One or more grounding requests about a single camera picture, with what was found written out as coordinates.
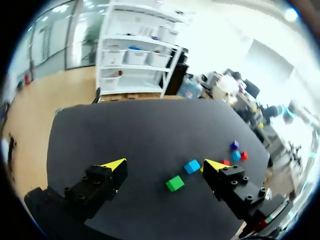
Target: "white shelving unit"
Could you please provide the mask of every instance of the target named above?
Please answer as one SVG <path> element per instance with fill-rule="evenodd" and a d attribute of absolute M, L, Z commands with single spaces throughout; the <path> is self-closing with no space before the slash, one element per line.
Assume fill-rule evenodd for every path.
<path fill-rule="evenodd" d="M 106 4 L 105 11 L 107 14 L 104 16 L 102 22 L 96 54 L 95 87 L 96 89 L 100 88 L 100 80 L 101 78 L 106 77 L 106 71 L 113 74 L 115 71 L 121 70 L 123 71 L 123 76 L 118 80 L 115 89 L 110 90 L 101 88 L 100 95 L 161 93 L 160 96 L 163 97 L 183 48 L 171 43 L 152 39 L 150 36 L 126 34 L 126 32 L 119 33 L 119 31 L 122 30 L 121 21 L 130 22 L 130 20 L 127 20 L 127 16 L 133 19 L 139 19 L 139 21 L 136 22 L 136 25 L 146 24 L 148 25 L 148 30 L 152 32 L 162 25 L 173 26 L 175 23 L 185 24 L 183 17 L 175 12 L 166 12 L 152 6 L 122 1 L 111 1 L 111 3 Z M 106 44 L 109 44 L 109 46 L 142 45 L 151 52 L 152 48 L 157 48 L 166 51 L 168 54 L 172 50 L 175 50 L 176 53 L 168 68 L 151 66 L 147 63 L 144 65 L 126 64 L 126 61 L 121 65 L 106 66 L 103 65 L 103 52 L 107 50 Z M 163 87 L 159 86 L 160 79 L 162 79 Z"/>

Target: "black table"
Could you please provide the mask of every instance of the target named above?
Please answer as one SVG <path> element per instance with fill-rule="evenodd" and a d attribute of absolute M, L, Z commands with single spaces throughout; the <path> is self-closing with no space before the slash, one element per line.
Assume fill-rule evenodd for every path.
<path fill-rule="evenodd" d="M 93 164 L 127 158 L 128 177 L 85 224 L 123 240 L 229 240 L 242 224 L 218 202 L 200 171 L 184 164 L 230 159 L 233 140 L 248 152 L 237 162 L 257 186 L 268 154 L 243 120 L 220 100 L 132 100 L 75 106 L 55 117 L 47 153 L 48 185 L 63 194 Z M 180 175 L 185 186 L 165 182 Z"/>

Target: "wooden pallet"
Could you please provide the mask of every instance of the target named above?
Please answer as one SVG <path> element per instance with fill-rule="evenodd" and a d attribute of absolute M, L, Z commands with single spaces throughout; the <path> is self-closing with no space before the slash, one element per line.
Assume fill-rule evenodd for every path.
<path fill-rule="evenodd" d="M 150 100 L 160 99 L 160 93 L 124 93 L 124 94 L 111 94 L 102 95 L 99 103 L 112 102 L 112 101 L 126 101 L 126 100 Z M 177 95 L 165 95 L 163 99 L 183 99 Z"/>

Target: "green cube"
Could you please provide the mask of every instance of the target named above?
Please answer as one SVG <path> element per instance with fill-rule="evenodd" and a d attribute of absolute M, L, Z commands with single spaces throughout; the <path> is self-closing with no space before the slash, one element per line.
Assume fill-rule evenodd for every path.
<path fill-rule="evenodd" d="M 171 192 L 174 192 L 185 185 L 184 181 L 179 176 L 175 176 L 165 183 Z"/>

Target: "blue cube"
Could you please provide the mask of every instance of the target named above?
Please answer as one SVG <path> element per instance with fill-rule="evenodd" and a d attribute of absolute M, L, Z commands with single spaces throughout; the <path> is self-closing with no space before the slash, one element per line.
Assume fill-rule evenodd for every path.
<path fill-rule="evenodd" d="M 196 159 L 190 161 L 188 164 L 184 165 L 184 169 L 188 174 L 193 174 L 195 171 L 200 169 L 200 164 Z"/>
<path fill-rule="evenodd" d="M 231 159 L 233 161 L 238 161 L 239 159 L 241 159 L 241 154 L 239 151 L 234 151 L 232 154 L 231 154 Z"/>
<path fill-rule="evenodd" d="M 234 151 L 237 150 L 239 148 L 239 143 L 234 140 L 233 143 L 231 143 L 230 148 Z"/>

